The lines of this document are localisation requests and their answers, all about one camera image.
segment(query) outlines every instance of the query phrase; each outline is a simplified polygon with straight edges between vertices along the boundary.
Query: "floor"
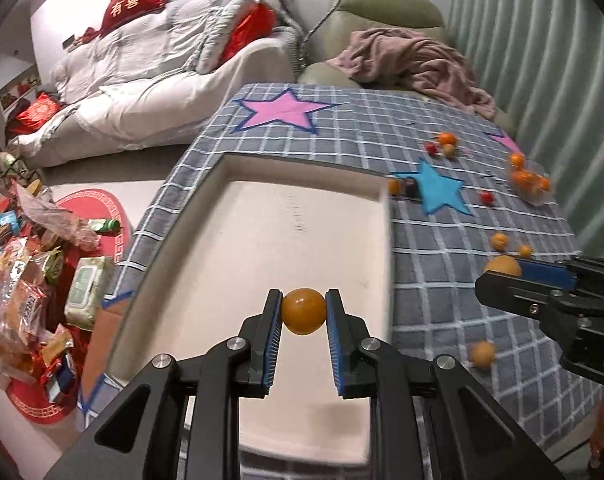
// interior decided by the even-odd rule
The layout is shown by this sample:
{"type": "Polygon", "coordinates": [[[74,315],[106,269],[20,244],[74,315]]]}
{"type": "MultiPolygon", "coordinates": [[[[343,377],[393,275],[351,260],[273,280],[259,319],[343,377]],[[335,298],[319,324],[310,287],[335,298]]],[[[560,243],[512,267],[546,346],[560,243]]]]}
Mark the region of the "floor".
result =
{"type": "MultiPolygon", "coordinates": [[[[184,150],[185,146],[165,146],[77,160],[45,170],[44,181],[56,200],[87,187],[113,193],[135,227],[184,150]]],[[[42,480],[77,434],[73,415],[51,426],[32,424],[0,390],[0,439],[24,480],[42,480]]]]}

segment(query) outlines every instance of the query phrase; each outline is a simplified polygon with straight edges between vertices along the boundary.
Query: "pink towel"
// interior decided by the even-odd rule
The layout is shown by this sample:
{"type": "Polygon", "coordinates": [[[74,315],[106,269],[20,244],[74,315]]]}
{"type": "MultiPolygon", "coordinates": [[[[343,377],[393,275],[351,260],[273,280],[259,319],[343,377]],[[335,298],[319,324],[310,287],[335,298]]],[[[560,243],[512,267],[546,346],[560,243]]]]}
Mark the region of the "pink towel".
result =
{"type": "Polygon", "coordinates": [[[400,86],[491,120],[493,97],[475,86],[464,56],[441,41],[408,28],[370,28],[351,33],[351,44],[327,61],[359,83],[400,86]]]}

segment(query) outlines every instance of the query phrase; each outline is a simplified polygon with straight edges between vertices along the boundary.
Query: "red placemat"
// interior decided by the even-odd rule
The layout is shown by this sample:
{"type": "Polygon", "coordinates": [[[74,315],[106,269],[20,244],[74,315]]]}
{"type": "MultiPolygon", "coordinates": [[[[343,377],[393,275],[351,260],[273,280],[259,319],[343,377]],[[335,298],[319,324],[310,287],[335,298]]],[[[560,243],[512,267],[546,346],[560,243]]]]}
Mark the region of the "red placemat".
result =
{"type": "MultiPolygon", "coordinates": [[[[85,253],[76,247],[72,247],[66,251],[64,270],[58,279],[56,287],[58,308],[63,308],[63,304],[61,303],[66,299],[66,295],[71,287],[78,260],[85,256],[112,256],[115,263],[117,263],[122,259],[124,249],[130,239],[131,227],[118,199],[103,189],[83,189],[76,191],[58,200],[57,204],[69,209],[82,218],[111,218],[119,220],[122,226],[122,229],[116,236],[100,236],[99,247],[92,253],[85,253]]],[[[81,339],[81,345],[79,346],[83,350],[80,351],[81,353],[74,352],[74,358],[76,361],[83,361],[91,333],[77,330],[76,335],[81,339]]],[[[6,389],[6,395],[16,409],[31,422],[37,424],[55,424],[75,409],[77,387],[69,395],[68,402],[64,403],[63,406],[48,402],[44,388],[38,384],[26,384],[21,381],[12,380],[6,389]]]]}

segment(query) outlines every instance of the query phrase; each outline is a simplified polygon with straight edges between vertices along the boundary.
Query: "metal bolt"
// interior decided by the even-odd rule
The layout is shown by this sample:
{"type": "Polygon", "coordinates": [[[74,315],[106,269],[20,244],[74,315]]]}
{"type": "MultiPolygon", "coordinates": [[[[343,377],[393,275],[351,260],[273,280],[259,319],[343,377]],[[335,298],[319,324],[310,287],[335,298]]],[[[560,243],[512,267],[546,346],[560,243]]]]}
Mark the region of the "metal bolt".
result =
{"type": "Polygon", "coordinates": [[[171,361],[173,358],[169,354],[157,354],[151,362],[155,368],[166,368],[171,361]]]}
{"type": "Polygon", "coordinates": [[[442,370],[450,370],[455,368],[455,359],[453,359],[450,355],[440,355],[435,363],[437,363],[437,366],[442,368],[442,370]]]}
{"type": "Polygon", "coordinates": [[[246,346],[246,339],[243,337],[232,337],[226,342],[226,346],[231,350],[241,350],[246,346]]]}
{"type": "Polygon", "coordinates": [[[374,352],[375,350],[379,350],[380,348],[380,340],[375,339],[374,337],[367,337],[366,339],[362,339],[362,348],[364,350],[368,350],[370,352],[374,352]]]}

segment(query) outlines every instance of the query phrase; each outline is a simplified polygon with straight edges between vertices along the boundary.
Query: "plaid tablecloth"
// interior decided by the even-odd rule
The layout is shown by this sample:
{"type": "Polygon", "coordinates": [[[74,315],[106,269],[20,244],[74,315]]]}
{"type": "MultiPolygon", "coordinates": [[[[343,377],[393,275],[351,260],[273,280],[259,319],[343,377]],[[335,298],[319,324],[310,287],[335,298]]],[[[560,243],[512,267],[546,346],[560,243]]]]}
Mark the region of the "plaid tablecloth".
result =
{"type": "MultiPolygon", "coordinates": [[[[388,174],[416,171],[425,156],[423,143],[442,130],[454,132],[460,156],[431,163],[439,173],[465,181],[462,196],[472,215],[444,207],[425,216],[419,203],[392,202],[392,343],[406,354],[431,359],[448,353],[470,366],[469,346],[492,341],[496,363],[489,372],[471,367],[474,376],[540,446],[570,431],[601,398],[601,386],[561,369],[559,347],[536,322],[482,306],[473,291],[474,280],[496,254],[490,246],[495,232],[510,237],[512,250],[529,244],[539,260],[552,262],[578,252],[555,204],[530,206],[505,184],[486,177],[503,177],[509,154],[487,135],[498,128],[425,97],[396,92],[256,84],[242,88],[236,99],[273,98],[287,87],[300,99],[340,105],[312,114],[317,134],[280,123],[236,132],[249,111],[236,101],[221,108],[160,187],[119,264],[108,298],[138,288],[179,212],[224,152],[310,158],[388,174]],[[482,205],[480,189],[493,191],[493,207],[482,205]]],[[[106,378],[103,391],[84,406],[86,421],[116,393],[117,384],[106,378]]]]}

